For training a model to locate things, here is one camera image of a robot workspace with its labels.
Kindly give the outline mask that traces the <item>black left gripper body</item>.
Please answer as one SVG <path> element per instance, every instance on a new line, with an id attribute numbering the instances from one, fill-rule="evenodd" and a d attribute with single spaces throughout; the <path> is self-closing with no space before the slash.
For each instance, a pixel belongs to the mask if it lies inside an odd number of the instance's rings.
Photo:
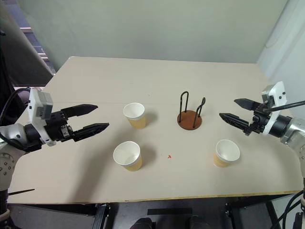
<path id="1" fill-rule="evenodd" d="M 51 113 L 44 127 L 51 140 L 64 142 L 73 139 L 73 130 L 67 122 L 69 117 L 72 117 L 71 109 Z"/>

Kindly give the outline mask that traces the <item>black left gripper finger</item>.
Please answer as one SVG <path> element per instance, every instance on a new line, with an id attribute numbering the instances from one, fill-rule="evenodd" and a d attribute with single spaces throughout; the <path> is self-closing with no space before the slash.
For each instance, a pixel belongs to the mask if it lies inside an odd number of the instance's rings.
<path id="1" fill-rule="evenodd" d="M 61 109 L 61 111 L 64 113 L 65 117 L 74 117 L 74 116 L 82 116 L 89 114 L 90 112 L 94 111 L 97 108 L 98 108 L 97 105 L 80 104 Z"/>
<path id="2" fill-rule="evenodd" d="M 97 123 L 83 127 L 78 131 L 73 131 L 72 139 L 75 142 L 92 137 L 104 131 L 109 126 L 109 123 Z"/>

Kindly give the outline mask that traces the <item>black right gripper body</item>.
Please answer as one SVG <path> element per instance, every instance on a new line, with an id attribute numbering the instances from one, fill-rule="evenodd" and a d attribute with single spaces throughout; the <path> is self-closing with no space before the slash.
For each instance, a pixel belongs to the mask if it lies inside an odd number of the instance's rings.
<path id="1" fill-rule="evenodd" d="M 260 134 L 264 131 L 270 119 L 269 107 L 265 103 L 250 102 L 249 110 L 253 111 L 252 123 L 245 129 L 244 133 L 249 136 L 252 132 Z"/>

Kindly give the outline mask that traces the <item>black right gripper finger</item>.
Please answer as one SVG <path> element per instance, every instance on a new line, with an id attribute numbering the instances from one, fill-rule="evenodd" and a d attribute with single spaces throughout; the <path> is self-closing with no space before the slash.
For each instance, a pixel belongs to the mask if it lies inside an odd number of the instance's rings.
<path id="1" fill-rule="evenodd" d="M 237 103 L 243 109 L 246 109 L 249 111 L 254 111 L 259 106 L 258 102 L 250 100 L 250 99 L 246 99 L 246 98 L 235 99 L 234 102 Z"/>
<path id="2" fill-rule="evenodd" d="M 219 116 L 229 125 L 242 130 L 245 134 L 249 134 L 249 122 L 240 119 L 231 113 L 219 113 Z"/>

